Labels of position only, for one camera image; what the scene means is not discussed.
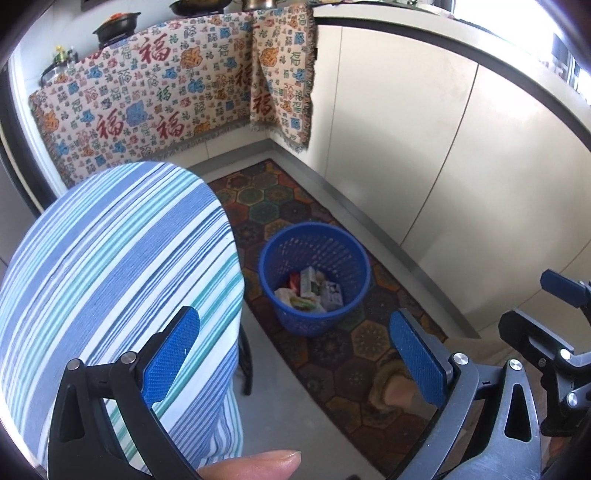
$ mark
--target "trash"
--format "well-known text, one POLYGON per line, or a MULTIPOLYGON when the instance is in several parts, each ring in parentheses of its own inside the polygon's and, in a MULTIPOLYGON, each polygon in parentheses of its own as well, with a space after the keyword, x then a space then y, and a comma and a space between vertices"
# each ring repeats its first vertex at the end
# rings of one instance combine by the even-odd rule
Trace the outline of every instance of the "trash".
POLYGON ((320 270, 316 270, 316 281, 320 284, 326 281, 326 275, 324 275, 324 273, 322 273, 320 270))
POLYGON ((292 289, 296 295, 300 295, 300 272, 291 272, 288 288, 292 289))
POLYGON ((312 299, 317 303, 320 301, 320 284, 313 267, 305 268, 300 273, 300 297, 312 299))
POLYGON ((296 293, 290 288, 278 288, 275 290, 275 297, 279 299, 281 303, 284 303, 288 307, 291 307, 291 299, 296 296, 296 293))
POLYGON ((292 297, 291 306, 296 310, 306 313, 326 313, 326 310, 322 308, 320 302, 316 302, 312 299, 303 299, 301 297, 292 297))
POLYGON ((327 312, 343 307, 343 296, 340 285, 331 281, 324 281, 320 286, 320 304, 327 312))

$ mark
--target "blue gripper pad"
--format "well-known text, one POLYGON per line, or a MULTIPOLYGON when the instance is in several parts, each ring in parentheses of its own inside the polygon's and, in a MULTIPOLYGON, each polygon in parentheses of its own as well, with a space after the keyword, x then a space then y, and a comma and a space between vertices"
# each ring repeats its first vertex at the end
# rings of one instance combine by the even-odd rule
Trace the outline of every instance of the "blue gripper pad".
POLYGON ((187 308, 168 338, 144 370, 142 396, 151 406, 162 401, 199 335, 199 314, 187 308))
MULTIPOLYGON (((416 320, 413 321, 417 328, 422 328, 416 320)), ((425 401, 441 408, 447 398, 446 372, 419 337, 415 327, 399 310, 390 317, 390 340, 400 353, 425 401)))
POLYGON ((563 277, 554 270, 548 269, 542 273, 540 285, 542 290, 551 293, 575 308, 584 307, 589 302, 585 285, 563 277))

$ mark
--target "floor mat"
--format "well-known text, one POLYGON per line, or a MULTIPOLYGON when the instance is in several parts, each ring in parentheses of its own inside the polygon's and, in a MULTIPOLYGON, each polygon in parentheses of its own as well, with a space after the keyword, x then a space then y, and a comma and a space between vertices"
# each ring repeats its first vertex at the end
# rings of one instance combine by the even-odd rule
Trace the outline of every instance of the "floor mat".
POLYGON ((245 298, 257 321, 331 421, 377 470, 388 475, 426 426, 420 417, 380 413, 367 402, 379 367, 400 359, 389 341, 390 315, 405 307, 426 331, 441 340, 446 338, 443 331, 368 253, 372 278, 362 304, 321 337, 290 334, 261 290, 256 273, 261 250, 275 233, 294 223, 315 220, 341 225, 272 160, 215 180, 209 186, 232 225, 246 281, 245 298))

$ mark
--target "blue striped cloth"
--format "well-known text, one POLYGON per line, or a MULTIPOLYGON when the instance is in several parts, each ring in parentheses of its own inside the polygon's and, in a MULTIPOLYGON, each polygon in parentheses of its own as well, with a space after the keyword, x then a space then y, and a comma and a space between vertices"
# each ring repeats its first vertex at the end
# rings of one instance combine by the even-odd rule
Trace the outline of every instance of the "blue striped cloth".
MULTIPOLYGON (((47 465, 68 360, 138 351, 190 305, 201 332, 154 411, 193 466, 240 455, 232 374, 243 290, 224 210, 189 171, 132 163, 68 191, 27 233, 0 291, 0 387, 31 453, 47 465)), ((107 410, 131 465, 145 468, 114 401, 107 410)))

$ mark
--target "tile floor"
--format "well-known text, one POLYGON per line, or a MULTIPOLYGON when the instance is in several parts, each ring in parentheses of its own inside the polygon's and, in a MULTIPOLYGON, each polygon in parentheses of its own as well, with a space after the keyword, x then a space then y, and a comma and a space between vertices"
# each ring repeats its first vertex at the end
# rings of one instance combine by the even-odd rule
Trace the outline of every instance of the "tile floor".
MULTIPOLYGON (((257 154, 202 177, 212 181, 266 158, 275 160, 327 207, 400 280, 447 335, 462 336, 457 325, 413 275, 334 197, 278 152, 257 154)), ((241 374, 235 377, 245 434, 244 454, 282 448, 302 451, 302 465, 294 480, 345 480, 354 473, 362 480, 383 478, 308 396, 246 303, 243 304, 242 321, 251 343, 254 362, 254 390, 250 397, 243 397, 240 393, 241 374)))

